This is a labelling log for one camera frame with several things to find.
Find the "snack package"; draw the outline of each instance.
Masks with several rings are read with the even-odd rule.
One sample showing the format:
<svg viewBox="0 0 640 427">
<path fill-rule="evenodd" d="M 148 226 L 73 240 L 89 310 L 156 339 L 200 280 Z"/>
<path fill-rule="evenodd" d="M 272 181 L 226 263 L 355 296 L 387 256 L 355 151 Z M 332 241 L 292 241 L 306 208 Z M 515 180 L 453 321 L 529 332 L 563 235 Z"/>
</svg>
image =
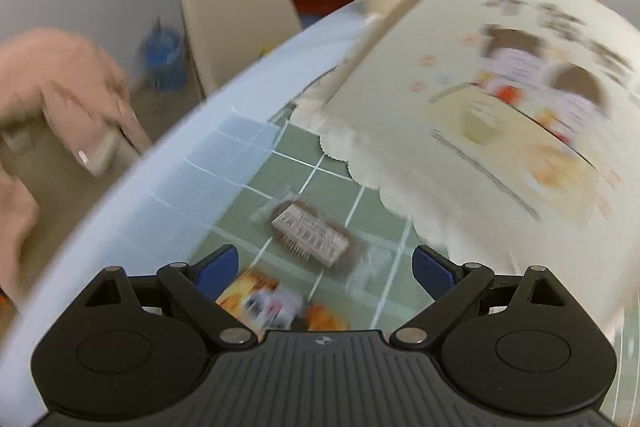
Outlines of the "snack package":
<svg viewBox="0 0 640 427">
<path fill-rule="evenodd" d="M 293 255 L 344 276 L 349 293 L 362 290 L 391 261 L 388 250 L 368 245 L 290 189 L 260 207 L 251 219 L 266 223 L 273 240 Z"/>
<path fill-rule="evenodd" d="M 336 331 L 349 327 L 331 310 L 305 302 L 303 296 L 255 268 L 242 272 L 216 302 L 260 340 L 266 330 Z"/>
</svg>

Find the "blue gripper pad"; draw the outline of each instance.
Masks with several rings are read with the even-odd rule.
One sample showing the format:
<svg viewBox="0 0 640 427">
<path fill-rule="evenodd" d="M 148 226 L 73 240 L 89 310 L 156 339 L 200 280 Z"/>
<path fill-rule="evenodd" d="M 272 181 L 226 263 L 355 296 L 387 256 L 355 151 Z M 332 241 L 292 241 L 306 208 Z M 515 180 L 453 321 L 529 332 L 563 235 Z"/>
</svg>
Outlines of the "blue gripper pad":
<svg viewBox="0 0 640 427">
<path fill-rule="evenodd" d="M 240 260 L 233 245 L 223 245 L 193 265 L 193 283 L 207 298 L 215 301 L 238 276 Z"/>
<path fill-rule="evenodd" d="M 452 289 L 463 275 L 460 266 L 426 245 L 414 250 L 411 268 L 414 279 L 434 300 Z"/>
</svg>

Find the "metal screw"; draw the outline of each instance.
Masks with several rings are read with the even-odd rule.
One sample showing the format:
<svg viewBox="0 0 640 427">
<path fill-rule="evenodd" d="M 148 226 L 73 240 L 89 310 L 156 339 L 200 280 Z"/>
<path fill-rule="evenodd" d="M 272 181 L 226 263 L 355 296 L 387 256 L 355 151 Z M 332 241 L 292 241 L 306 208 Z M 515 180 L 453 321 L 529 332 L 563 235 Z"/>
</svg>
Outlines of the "metal screw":
<svg viewBox="0 0 640 427">
<path fill-rule="evenodd" d="M 226 328 L 220 333 L 220 339 L 227 344 L 244 344 L 251 340 L 251 331 L 244 328 Z"/>
<path fill-rule="evenodd" d="M 402 328 L 396 331 L 396 339 L 405 344 L 420 344 L 427 339 L 427 333 L 420 328 Z"/>
</svg>

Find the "beige chair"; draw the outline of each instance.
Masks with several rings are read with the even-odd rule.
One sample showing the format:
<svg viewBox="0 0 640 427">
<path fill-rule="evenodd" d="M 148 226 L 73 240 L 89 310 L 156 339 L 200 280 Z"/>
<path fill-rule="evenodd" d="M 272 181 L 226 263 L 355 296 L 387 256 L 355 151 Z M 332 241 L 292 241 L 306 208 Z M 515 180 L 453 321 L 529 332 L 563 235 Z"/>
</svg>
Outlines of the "beige chair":
<svg viewBox="0 0 640 427">
<path fill-rule="evenodd" d="M 302 29 L 292 0 L 182 0 L 182 13 L 206 96 Z"/>
</svg>

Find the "wrapped biscuit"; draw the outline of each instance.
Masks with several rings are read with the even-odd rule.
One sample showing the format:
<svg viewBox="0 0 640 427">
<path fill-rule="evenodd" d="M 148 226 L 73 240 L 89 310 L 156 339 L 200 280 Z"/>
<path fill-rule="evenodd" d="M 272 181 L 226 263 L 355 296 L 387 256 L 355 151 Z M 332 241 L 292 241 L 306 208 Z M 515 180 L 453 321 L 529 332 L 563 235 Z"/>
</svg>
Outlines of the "wrapped biscuit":
<svg viewBox="0 0 640 427">
<path fill-rule="evenodd" d="M 263 205 L 251 219 L 267 224 L 274 242 L 292 255 L 344 275 L 348 290 L 364 288 L 391 260 L 388 250 L 368 245 L 291 190 Z"/>
</svg>

